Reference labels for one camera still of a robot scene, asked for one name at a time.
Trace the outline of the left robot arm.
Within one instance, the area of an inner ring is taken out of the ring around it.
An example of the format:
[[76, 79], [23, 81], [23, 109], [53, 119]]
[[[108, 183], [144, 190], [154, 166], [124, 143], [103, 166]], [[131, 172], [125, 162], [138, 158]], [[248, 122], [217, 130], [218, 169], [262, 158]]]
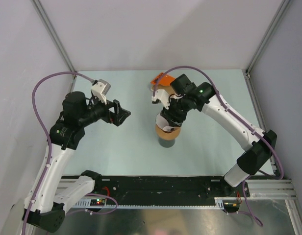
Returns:
[[63, 171], [75, 153], [85, 128], [98, 120], [120, 126], [131, 114], [119, 101], [102, 103], [83, 92], [71, 92], [62, 102], [63, 110], [55, 125], [47, 131], [48, 146], [33, 189], [25, 200], [23, 222], [49, 233], [62, 225], [67, 212], [87, 194], [102, 192], [101, 175], [86, 170], [71, 186], [56, 194]]

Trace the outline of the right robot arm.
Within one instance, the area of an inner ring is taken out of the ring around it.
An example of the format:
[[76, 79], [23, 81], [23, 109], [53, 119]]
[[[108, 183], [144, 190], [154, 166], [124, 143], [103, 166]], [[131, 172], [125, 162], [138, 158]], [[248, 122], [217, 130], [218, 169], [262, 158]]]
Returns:
[[254, 127], [207, 82], [196, 86], [182, 74], [170, 86], [173, 94], [165, 89], [154, 89], [151, 97], [153, 103], [163, 105], [156, 117], [158, 129], [171, 134], [182, 126], [189, 111], [198, 110], [219, 123], [244, 150], [220, 185], [224, 195], [232, 196], [238, 191], [238, 185], [258, 172], [271, 157], [277, 140], [276, 133]]

